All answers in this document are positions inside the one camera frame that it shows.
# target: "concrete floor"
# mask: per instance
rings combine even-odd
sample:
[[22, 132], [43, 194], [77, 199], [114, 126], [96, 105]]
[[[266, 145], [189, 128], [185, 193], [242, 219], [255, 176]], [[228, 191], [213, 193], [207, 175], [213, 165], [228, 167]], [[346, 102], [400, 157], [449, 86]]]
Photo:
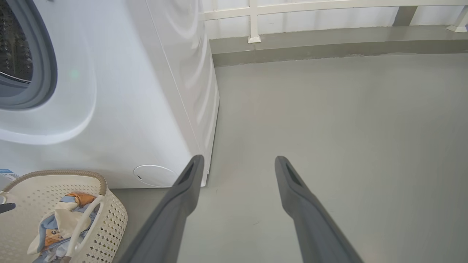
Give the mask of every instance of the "concrete floor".
[[[216, 68], [212, 167], [178, 262], [302, 262], [277, 155], [365, 262], [468, 262], [467, 69], [459, 54]], [[129, 213], [118, 261], [167, 189], [113, 192]]]

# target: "cartoon print clothing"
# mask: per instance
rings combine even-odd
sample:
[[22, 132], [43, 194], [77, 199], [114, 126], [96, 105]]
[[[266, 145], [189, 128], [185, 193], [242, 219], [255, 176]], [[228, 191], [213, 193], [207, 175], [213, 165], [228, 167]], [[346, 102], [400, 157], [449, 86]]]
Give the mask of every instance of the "cartoon print clothing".
[[[54, 262], [65, 255], [78, 221], [94, 199], [92, 195], [70, 193], [62, 197], [54, 211], [43, 216], [39, 223], [39, 234], [28, 248], [28, 255], [41, 253], [34, 262]], [[80, 239], [86, 235], [96, 214], [97, 208], [85, 219], [80, 229]]]

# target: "white railing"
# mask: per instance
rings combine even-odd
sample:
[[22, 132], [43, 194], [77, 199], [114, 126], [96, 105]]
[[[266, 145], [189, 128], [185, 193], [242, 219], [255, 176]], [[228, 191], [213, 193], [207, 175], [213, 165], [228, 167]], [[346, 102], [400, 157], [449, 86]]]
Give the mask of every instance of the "white railing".
[[466, 32], [465, 25], [468, 23], [468, 0], [318, 0], [270, 6], [258, 6], [257, 0], [249, 0], [249, 5], [249, 7], [217, 10], [218, 0], [212, 0], [214, 10], [205, 12], [205, 19], [250, 16], [249, 43], [260, 42], [257, 16], [276, 13], [358, 7], [465, 6], [457, 21], [447, 29], [454, 32]]

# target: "white washing machine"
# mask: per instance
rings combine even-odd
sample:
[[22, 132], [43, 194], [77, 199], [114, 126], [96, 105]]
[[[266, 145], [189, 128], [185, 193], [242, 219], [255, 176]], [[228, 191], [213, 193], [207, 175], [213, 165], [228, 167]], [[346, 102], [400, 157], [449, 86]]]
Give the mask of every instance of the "white washing machine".
[[47, 169], [170, 187], [196, 154], [206, 184], [219, 94], [200, 1], [0, 2], [0, 188]]

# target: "laundry basket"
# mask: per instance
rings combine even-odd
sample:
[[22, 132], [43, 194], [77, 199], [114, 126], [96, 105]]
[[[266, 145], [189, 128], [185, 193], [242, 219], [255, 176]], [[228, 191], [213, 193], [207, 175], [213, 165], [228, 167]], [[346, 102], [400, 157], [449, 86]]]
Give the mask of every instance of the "laundry basket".
[[78, 170], [30, 173], [0, 191], [5, 199], [3, 203], [16, 204], [15, 209], [0, 214], [0, 262], [33, 262], [37, 254], [26, 253], [38, 233], [39, 221], [71, 192], [96, 197], [83, 213], [83, 221], [98, 204], [100, 207], [88, 234], [78, 246], [79, 227], [75, 228], [62, 262], [112, 262], [127, 225], [127, 211], [100, 174]]

